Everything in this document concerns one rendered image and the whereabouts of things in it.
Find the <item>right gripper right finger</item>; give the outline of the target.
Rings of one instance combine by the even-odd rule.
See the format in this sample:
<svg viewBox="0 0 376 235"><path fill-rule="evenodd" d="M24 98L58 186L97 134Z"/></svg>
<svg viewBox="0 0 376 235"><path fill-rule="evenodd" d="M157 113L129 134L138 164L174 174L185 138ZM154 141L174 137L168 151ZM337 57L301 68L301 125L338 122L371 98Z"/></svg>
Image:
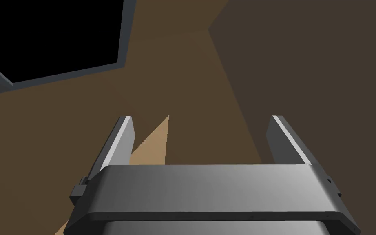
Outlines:
<svg viewBox="0 0 376 235"><path fill-rule="evenodd" d="M276 164L312 164L308 149L283 116L271 116L266 139Z"/></svg>

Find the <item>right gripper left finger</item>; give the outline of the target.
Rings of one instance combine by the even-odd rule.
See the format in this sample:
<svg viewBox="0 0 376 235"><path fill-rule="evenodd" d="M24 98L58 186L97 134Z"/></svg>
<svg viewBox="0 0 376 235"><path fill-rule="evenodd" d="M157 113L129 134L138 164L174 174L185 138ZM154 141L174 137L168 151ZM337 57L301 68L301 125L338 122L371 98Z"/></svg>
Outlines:
<svg viewBox="0 0 376 235"><path fill-rule="evenodd" d="M105 141L99 155L96 158L88 179L109 165L129 165L130 156L135 140L135 131L131 116L121 116L115 123L113 130Z"/></svg>

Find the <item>dark window with grey frame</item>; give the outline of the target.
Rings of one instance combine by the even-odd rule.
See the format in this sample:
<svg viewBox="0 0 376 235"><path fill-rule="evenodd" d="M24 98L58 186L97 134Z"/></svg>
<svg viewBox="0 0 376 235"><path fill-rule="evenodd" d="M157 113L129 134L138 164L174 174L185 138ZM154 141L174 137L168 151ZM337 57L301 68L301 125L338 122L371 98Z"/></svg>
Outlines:
<svg viewBox="0 0 376 235"><path fill-rule="evenodd" d="M0 0L0 93L124 67L137 0Z"/></svg>

